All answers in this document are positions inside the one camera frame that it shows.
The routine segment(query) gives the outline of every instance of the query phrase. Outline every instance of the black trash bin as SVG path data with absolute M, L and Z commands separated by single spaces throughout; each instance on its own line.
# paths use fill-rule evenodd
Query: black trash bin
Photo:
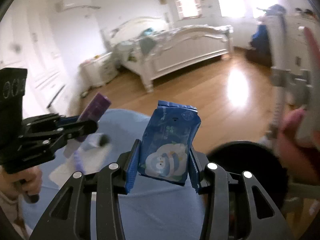
M 287 170 L 268 148 L 250 141 L 234 141 L 219 146 L 207 157 L 229 172 L 250 171 L 277 207 L 282 207 L 288 189 Z

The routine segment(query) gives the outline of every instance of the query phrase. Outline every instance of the silver screw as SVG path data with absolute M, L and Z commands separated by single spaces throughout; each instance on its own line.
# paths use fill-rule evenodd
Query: silver screw
M 250 179 L 252 177 L 252 173 L 250 171 L 245 171 L 243 173 L 243 176 L 245 176 L 246 178 Z
M 109 164 L 109 169 L 110 170 L 116 170 L 116 169 L 118 169 L 118 167 L 119 167 L 118 163 Z
M 217 164 L 215 163 L 208 163 L 207 166 L 210 170 L 216 170 L 218 168 Z
M 76 171 L 73 175 L 72 175 L 75 179 L 79 179 L 82 176 L 82 173 L 79 171 Z

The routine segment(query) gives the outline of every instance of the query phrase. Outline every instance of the white wardrobe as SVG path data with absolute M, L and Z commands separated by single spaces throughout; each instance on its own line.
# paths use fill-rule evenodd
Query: white wardrobe
M 46 13 L 46 0 L 14 0 L 0 22 L 0 68 L 28 69 L 24 118 L 77 111 Z

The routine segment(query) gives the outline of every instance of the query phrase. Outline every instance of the human hand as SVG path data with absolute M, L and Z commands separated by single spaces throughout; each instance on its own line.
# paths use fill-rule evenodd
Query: human hand
M 9 199 L 16 199 L 22 192 L 19 192 L 14 183 L 20 180 L 26 182 L 22 184 L 21 189 L 28 195 L 37 195 L 40 192 L 42 184 L 42 171 L 38 166 L 19 171 L 15 174 L 8 174 L 0 166 L 0 190 Z

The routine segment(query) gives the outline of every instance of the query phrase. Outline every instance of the blue bag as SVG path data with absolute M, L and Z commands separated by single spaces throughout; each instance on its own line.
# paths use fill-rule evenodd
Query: blue bag
M 142 137 L 140 174 L 184 185 L 189 150 L 200 123 L 195 107 L 158 101 Z

